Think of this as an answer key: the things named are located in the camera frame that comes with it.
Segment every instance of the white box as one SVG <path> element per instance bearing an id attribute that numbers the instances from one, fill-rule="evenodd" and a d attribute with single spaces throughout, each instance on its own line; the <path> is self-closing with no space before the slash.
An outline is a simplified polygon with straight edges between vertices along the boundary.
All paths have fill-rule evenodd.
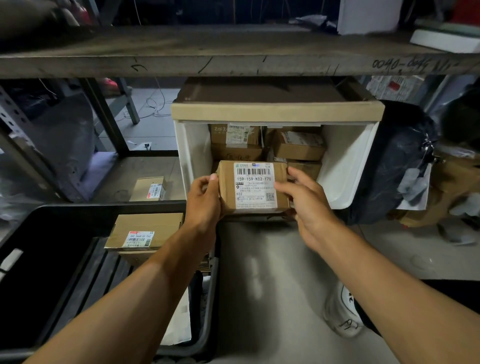
<path id="1" fill-rule="evenodd" d="M 189 85 L 187 81 L 187 87 L 182 88 L 179 97 L 172 104 L 185 193 L 189 191 L 195 178 L 211 173 L 213 160 L 208 124 L 244 122 L 247 125 L 274 127 L 323 125 L 322 135 L 327 151 L 322 159 L 322 169 L 317 182 L 323 186 L 332 209 L 350 206 L 384 111 L 384 105 L 360 84 L 348 79 L 338 88 L 341 89 L 344 99 L 337 100 L 335 88 L 329 89 L 333 86 L 323 81 L 317 84 L 317 90 L 310 77 L 304 78 L 307 83 L 305 88 L 299 86 L 299 79 L 303 82 L 301 78 L 280 77 L 278 79 L 283 86 L 281 90 L 286 90 L 289 95 L 275 95 L 274 100 L 268 100 L 272 94 L 278 93 L 278 89 L 268 93 L 262 84 L 256 102 L 251 100 L 257 87 L 255 84 L 245 92 L 246 86 L 239 87 L 237 79 L 233 90 L 226 91 L 228 81 L 224 81 L 218 88 L 219 92 L 215 93 L 208 88 L 211 84 L 205 87 L 205 79 L 199 79 L 201 80 L 192 80 Z M 285 86 L 288 79 L 293 79 L 294 85 Z M 255 82 L 255 78 L 249 78 L 245 82 Z M 201 97 L 198 101 L 193 99 L 192 91 L 198 96 L 202 95 L 204 90 L 207 90 L 208 101 Z M 249 100 L 243 102 L 245 93 Z M 298 95 L 306 98 L 307 102 L 303 102 Z M 315 100 L 315 96 L 321 97 L 322 101 Z M 227 101 L 219 101 L 216 97 L 224 97 Z M 289 102 L 288 97 L 293 97 L 293 101 Z M 277 99 L 281 99 L 281 102 L 274 102 Z"/>

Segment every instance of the shelf board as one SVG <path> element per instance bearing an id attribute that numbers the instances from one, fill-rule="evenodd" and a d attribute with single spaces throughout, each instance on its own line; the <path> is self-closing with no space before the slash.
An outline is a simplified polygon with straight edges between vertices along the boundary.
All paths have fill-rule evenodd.
<path id="1" fill-rule="evenodd" d="M 0 54 L 0 77 L 480 73 L 480 54 L 416 46 L 409 37 L 334 36 L 271 25 L 79 27 L 43 38 L 39 49 Z"/>

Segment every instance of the white shipping label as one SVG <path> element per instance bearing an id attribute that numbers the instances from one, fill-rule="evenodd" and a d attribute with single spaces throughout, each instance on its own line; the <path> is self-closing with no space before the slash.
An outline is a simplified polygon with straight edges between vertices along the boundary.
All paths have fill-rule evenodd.
<path id="1" fill-rule="evenodd" d="M 137 248 L 150 246 L 155 231 L 129 231 L 123 247 Z"/>
<path id="2" fill-rule="evenodd" d="M 324 141 L 321 136 L 310 133 L 281 132 L 286 144 L 299 146 L 322 146 Z"/>
<path id="3" fill-rule="evenodd" d="M 152 183 L 148 190 L 147 198 L 160 198 L 162 195 L 163 186 L 161 183 Z"/>
<path id="4" fill-rule="evenodd" d="M 228 125 L 226 144 L 247 144 L 250 126 Z"/>
<path id="5" fill-rule="evenodd" d="M 235 208 L 276 208 L 273 163 L 235 163 Z"/>

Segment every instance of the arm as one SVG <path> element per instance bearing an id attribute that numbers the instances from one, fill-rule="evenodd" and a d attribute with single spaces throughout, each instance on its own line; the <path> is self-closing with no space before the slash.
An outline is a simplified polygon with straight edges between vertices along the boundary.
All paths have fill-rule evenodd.
<path id="1" fill-rule="evenodd" d="M 219 217 L 217 175 L 195 180 L 183 226 L 26 363 L 150 363 L 196 268 L 213 247 Z"/>
<path id="2" fill-rule="evenodd" d="M 391 263 L 343 225 L 323 188 L 288 169 L 300 234 L 338 275 L 401 363 L 472 363 L 480 357 L 480 315 Z"/>

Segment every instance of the person's right hand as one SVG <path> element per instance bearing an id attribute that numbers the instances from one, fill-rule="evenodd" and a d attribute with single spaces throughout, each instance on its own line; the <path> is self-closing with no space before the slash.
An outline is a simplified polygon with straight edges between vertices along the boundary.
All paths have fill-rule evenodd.
<path id="1" fill-rule="evenodd" d="M 275 189 L 293 198 L 295 209 L 292 215 L 298 222 L 300 235 L 313 250 L 318 250 L 322 236 L 332 226 L 341 222 L 328 205 L 324 189 L 301 170 L 288 168 L 292 182 L 275 182 Z"/>

